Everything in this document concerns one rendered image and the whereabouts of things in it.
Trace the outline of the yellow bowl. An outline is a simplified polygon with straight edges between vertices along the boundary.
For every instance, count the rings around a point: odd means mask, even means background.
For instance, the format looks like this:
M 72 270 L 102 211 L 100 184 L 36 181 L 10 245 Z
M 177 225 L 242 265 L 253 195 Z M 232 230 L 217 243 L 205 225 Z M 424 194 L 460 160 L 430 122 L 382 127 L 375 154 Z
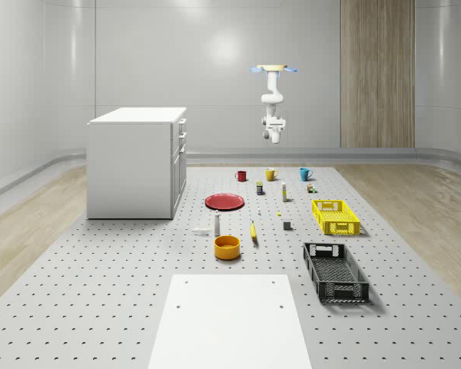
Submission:
M 214 239 L 214 255 L 221 260 L 233 260 L 240 256 L 240 240 L 232 235 Z

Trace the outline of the yellow basket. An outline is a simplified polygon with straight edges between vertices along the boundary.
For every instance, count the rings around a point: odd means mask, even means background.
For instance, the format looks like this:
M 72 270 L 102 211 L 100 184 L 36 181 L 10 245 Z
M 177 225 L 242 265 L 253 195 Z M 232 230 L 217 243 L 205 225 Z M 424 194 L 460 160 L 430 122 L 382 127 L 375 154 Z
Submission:
M 343 200 L 312 200 L 312 212 L 324 234 L 359 234 L 360 220 Z

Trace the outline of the white board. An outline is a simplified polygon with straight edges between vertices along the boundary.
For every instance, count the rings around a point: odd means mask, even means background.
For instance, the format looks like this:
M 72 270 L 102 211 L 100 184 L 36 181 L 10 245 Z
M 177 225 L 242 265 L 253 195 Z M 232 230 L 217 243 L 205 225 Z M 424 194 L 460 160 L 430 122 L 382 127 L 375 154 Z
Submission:
M 148 369 L 311 369 L 285 274 L 176 274 Z

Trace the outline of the white cabinet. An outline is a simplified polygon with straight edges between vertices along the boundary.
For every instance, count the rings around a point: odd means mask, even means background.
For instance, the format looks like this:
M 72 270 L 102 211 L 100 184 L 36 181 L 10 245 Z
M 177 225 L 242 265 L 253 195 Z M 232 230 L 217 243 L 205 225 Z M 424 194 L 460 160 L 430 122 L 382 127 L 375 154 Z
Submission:
M 175 216 L 186 182 L 185 113 L 119 108 L 88 123 L 88 218 Z

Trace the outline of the red plate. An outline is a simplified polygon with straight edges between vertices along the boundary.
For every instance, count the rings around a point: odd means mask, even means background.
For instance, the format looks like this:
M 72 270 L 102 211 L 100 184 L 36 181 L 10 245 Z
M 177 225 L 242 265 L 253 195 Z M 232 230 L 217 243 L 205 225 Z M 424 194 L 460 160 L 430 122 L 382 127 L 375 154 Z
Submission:
M 205 199 L 208 208 L 218 211 L 232 211 L 244 206 L 244 199 L 237 194 L 219 193 Z

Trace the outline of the dark grey basket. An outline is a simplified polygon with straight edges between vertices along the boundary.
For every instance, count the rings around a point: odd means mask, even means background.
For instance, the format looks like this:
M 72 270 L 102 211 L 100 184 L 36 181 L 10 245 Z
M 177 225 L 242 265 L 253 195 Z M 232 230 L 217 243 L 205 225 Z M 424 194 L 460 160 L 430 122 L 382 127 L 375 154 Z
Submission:
M 320 300 L 369 300 L 369 282 L 344 244 L 304 242 L 303 259 Z

